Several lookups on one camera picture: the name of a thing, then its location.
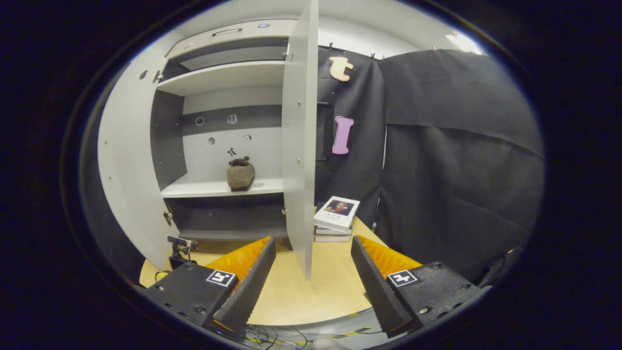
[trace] drawer handle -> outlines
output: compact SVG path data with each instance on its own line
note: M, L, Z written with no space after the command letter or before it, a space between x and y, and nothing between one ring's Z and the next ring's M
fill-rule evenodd
M224 30L224 31L215 32L215 33L214 33L214 34L212 34L211 36L215 37L215 36L216 36L216 35L218 35L218 34L222 34L222 33L225 33L225 32L230 32L230 31L241 32L241 31L242 31L242 28L233 28L233 29L227 29L227 30Z

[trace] book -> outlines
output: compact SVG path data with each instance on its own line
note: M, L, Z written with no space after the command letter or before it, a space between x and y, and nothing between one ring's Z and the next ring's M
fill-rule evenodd
M339 236L347 236L352 234L352 226L348 228L346 232L331 230L324 226L317 226L315 228L316 235L339 235Z
M316 242L349 242L351 235L316 235L313 240Z
M352 220L360 201L332 196L313 216L313 224L344 232L352 225Z

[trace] gray floor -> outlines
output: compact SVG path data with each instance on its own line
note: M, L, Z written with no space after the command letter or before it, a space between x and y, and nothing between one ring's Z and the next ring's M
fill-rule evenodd
M270 348L271 350L301 350L303 348L311 350L313 340L329 337L346 348L359 350L384 344L389 341L385 333L375 332L380 332L380 325L378 324L374 311L370 308L359 312L356 316L345 316L312 324L283 327L250 324L249 332L246 337L258 340L247 339L244 344L255 349L267 349L276 338L278 341L272 345ZM307 345L305 345L305 338L303 335L307 338ZM398 339L404 335L405 334L393 337L390 340Z

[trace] brown fuzzy bag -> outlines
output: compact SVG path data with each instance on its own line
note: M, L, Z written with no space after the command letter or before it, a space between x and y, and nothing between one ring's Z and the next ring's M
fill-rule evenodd
M227 184L232 191L248 191L255 178L255 167L249 163L249 157L236 158L229 162Z

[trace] orange foam pad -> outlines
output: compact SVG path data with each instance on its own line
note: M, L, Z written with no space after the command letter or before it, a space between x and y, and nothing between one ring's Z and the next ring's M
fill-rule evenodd
M270 238L272 237L268 236L251 244L247 244L244 247L238 248L224 257L205 265L205 267L235 273L238 277L238 284L233 289L235 291L246 278L246 275L248 275L251 271L251 268L255 265L255 262L257 262L259 255L266 247L268 241L270 241Z
M367 250L367 253L371 257L372 261L376 264L376 267L386 279L387 275L399 272L403 270L410 270L422 266L419 262L398 253L391 248L387 248L381 244L378 244L363 236L356 235L361 240L363 247Z

